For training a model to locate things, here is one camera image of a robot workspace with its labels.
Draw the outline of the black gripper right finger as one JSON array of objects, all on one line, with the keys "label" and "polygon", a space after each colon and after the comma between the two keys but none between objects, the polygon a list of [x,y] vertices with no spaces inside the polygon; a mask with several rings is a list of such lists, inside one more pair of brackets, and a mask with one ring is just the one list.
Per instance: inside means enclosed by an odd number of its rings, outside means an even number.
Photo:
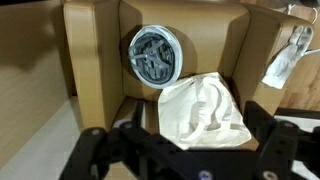
[{"label": "black gripper right finger", "polygon": [[254,101],[246,102],[244,121],[259,143],[254,179],[290,180],[299,128],[290,122],[278,122]]}]

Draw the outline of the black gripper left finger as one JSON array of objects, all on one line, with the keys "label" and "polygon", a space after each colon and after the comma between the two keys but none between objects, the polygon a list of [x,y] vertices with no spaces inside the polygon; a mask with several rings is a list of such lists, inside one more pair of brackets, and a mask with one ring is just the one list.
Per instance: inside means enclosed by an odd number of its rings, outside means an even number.
[{"label": "black gripper left finger", "polygon": [[85,129],[78,138],[58,180],[103,180],[110,165],[121,162],[136,177],[140,176],[139,158],[133,140],[142,132],[145,103],[138,101],[133,117],[118,128]]}]

